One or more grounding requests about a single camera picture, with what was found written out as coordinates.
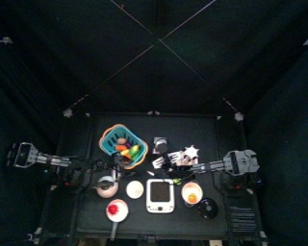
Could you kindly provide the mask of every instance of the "screen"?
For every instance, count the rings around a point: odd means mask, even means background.
[[[151,183],[151,201],[170,202],[170,183],[152,182]]]

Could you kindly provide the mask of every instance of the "cup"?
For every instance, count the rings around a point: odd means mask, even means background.
[[[184,184],[182,189],[182,196],[186,201],[186,205],[190,208],[200,202],[203,191],[198,181],[190,181],[187,184]]]

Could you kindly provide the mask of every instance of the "blue basket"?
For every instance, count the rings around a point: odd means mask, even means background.
[[[132,163],[124,166],[124,169],[132,169],[146,159],[148,154],[148,144],[134,133],[131,133],[124,125],[118,124],[104,132],[99,139],[99,147],[110,156],[118,152],[116,145],[120,137],[126,138],[132,146],[138,144],[140,147],[139,157]]]

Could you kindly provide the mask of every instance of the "black enclosure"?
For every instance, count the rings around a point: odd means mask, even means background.
[[[270,245],[308,245],[307,39],[305,0],[0,0],[0,245],[32,245],[53,178],[7,166],[12,144],[75,151],[99,112],[240,123],[223,144],[257,152]]]

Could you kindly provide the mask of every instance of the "tomato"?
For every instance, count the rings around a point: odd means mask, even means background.
[[[115,215],[119,212],[119,206],[112,204],[108,206],[108,212]]]

